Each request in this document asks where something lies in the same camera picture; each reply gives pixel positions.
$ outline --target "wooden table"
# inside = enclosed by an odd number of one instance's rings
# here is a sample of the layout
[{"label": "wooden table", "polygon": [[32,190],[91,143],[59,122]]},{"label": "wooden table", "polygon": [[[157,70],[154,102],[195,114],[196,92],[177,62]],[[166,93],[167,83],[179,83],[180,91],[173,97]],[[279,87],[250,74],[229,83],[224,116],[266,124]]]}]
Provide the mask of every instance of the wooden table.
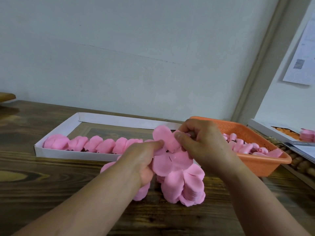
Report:
[{"label": "wooden table", "polygon": [[[53,209],[99,174],[104,162],[34,155],[34,143],[76,112],[116,115],[26,101],[0,106],[0,235],[10,235]],[[315,191],[283,167],[262,180],[315,235]],[[152,181],[147,197],[133,201],[109,234],[243,235],[222,181],[207,173],[204,184],[205,201],[187,208],[166,202]]]}]

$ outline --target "orange basket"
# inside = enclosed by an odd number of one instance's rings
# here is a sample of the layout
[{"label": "orange basket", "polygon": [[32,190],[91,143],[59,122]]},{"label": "orange basket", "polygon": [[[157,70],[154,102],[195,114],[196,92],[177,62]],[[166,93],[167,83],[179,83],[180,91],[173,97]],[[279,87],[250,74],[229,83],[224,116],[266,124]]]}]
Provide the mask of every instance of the orange basket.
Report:
[{"label": "orange basket", "polygon": [[[238,138],[243,139],[247,143],[257,143],[260,147],[265,147],[268,151],[272,151],[277,149],[275,145],[258,135],[253,130],[248,127],[236,123],[229,122],[211,118],[203,118],[203,117],[191,117],[200,120],[209,120],[215,122],[221,133],[237,134]],[[250,155],[250,154],[242,154],[237,153],[238,157],[242,160],[243,163],[257,176],[259,177],[267,177],[269,176],[280,164],[290,164],[292,159],[285,152],[279,158],[274,157],[264,157],[258,155]]]}]

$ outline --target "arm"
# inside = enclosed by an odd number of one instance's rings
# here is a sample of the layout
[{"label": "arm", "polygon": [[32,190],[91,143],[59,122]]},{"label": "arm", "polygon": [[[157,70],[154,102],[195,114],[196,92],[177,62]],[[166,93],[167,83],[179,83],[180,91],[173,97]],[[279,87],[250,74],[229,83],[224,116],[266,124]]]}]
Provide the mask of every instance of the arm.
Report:
[{"label": "arm", "polygon": [[151,181],[148,165],[162,146],[162,142],[134,143],[113,166],[15,235],[107,234],[140,187]]},{"label": "arm", "polygon": [[309,236],[274,197],[266,185],[231,150],[217,126],[211,121],[188,119],[175,137],[206,170],[225,183],[235,213],[247,236]]}]

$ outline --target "white box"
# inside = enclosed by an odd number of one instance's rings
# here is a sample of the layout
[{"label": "white box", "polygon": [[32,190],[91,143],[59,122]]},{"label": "white box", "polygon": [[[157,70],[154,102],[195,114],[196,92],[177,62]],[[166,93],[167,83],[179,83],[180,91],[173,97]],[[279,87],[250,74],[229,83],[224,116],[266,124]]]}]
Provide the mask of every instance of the white box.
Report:
[{"label": "white box", "polygon": [[116,161],[117,154],[102,154],[92,152],[75,152],[75,151],[64,151],[43,148],[45,140],[54,134],[69,135],[81,122],[96,123],[113,125],[120,127],[134,127],[143,129],[154,129],[159,125],[166,125],[171,130],[177,130],[181,124],[174,122],[155,121],[148,119],[139,118],[128,118],[121,116],[112,116],[104,114],[93,114],[93,113],[76,113],[66,121],[61,123],[58,127],[53,129],[50,133],[39,140],[35,145],[36,157],[47,157],[47,158],[61,158],[61,159],[75,159],[75,160],[95,160],[95,161]]},{"label": "white box", "polygon": [[281,123],[269,123],[269,122],[262,122],[262,121],[257,121],[255,119],[250,119],[248,122],[248,126],[256,129],[257,131],[260,131],[262,134],[268,136],[268,137],[273,137],[277,139],[278,141],[285,143],[285,142],[290,142],[290,141],[296,141],[296,139],[278,131],[277,129],[273,127],[281,127],[281,128],[287,128],[291,131],[294,131],[299,134],[300,130],[292,128],[287,125],[283,125]]}]

